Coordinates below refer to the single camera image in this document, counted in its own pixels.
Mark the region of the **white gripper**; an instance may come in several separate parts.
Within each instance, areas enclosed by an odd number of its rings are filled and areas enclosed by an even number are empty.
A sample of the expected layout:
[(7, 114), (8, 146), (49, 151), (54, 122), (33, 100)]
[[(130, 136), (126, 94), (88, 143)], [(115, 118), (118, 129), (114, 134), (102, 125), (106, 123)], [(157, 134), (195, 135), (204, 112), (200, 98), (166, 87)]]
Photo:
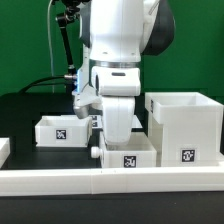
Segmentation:
[(107, 145), (126, 145), (131, 136), (135, 97), (140, 95), (139, 68), (94, 66), (91, 85), (74, 95), (73, 108), (80, 118), (88, 107), (102, 111), (104, 140)]

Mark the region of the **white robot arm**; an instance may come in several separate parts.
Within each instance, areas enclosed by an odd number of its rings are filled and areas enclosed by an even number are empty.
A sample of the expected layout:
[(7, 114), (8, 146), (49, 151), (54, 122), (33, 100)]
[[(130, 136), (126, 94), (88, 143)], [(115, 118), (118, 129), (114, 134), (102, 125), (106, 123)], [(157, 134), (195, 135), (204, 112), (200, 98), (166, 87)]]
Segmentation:
[(74, 95), (78, 117), (90, 106), (102, 112), (107, 145), (128, 143), (140, 95), (139, 63), (159, 55), (173, 42), (175, 20), (168, 0), (91, 0), (82, 9), (89, 30), (87, 85)]

